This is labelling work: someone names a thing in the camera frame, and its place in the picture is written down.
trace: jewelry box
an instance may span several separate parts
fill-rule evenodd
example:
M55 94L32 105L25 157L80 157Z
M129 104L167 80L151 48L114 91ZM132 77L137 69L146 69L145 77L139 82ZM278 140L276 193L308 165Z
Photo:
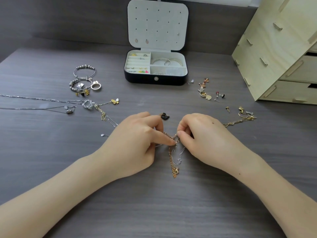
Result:
M183 85L188 74L183 54L188 8L181 3L131 0L128 4L130 44L124 74L132 83Z

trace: gold butterfly pendant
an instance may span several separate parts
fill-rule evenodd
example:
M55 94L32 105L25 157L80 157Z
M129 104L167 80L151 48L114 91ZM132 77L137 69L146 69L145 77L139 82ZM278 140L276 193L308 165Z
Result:
M117 98L116 100L112 99L111 102L112 102L113 104L118 104L118 103L119 103L119 99L118 99L118 98Z

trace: hand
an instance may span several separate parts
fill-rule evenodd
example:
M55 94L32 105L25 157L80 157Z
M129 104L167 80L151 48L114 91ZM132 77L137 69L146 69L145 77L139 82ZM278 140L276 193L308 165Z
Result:
M160 116L144 112L123 120L96 156L102 160L100 165L111 166L115 179L119 179L148 168L154 161L156 144L171 146L175 141L163 134Z
M177 135L193 156L233 176L251 162L249 157L252 152L211 116L184 116L178 125Z

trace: jewelry box lid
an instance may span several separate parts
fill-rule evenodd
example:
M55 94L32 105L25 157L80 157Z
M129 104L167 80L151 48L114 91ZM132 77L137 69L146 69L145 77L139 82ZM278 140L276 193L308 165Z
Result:
M180 50L185 45L188 8L182 3L131 0L129 42L136 48Z

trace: gray desk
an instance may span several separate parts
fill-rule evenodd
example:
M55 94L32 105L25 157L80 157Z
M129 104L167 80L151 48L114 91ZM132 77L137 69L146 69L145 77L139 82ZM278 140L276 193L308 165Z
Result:
M1 94L77 100L69 90L73 69L97 68L102 91L96 103L116 122L149 111L166 112L165 131L176 132L188 113L222 122L237 120L239 106L258 117L229 130L296 187L317 200L316 106L254 102L230 56L184 53L194 85L128 83L123 74L130 47L33 39L0 64ZM199 96L198 83L226 94L221 103ZM1 107L52 107L56 103L0 97ZM78 106L75 113L0 110L0 204L54 176L105 141L113 127L100 113ZM46 237L284 237L258 197L228 174L202 164L188 151L172 178L167 147L154 164L100 189L69 212Z

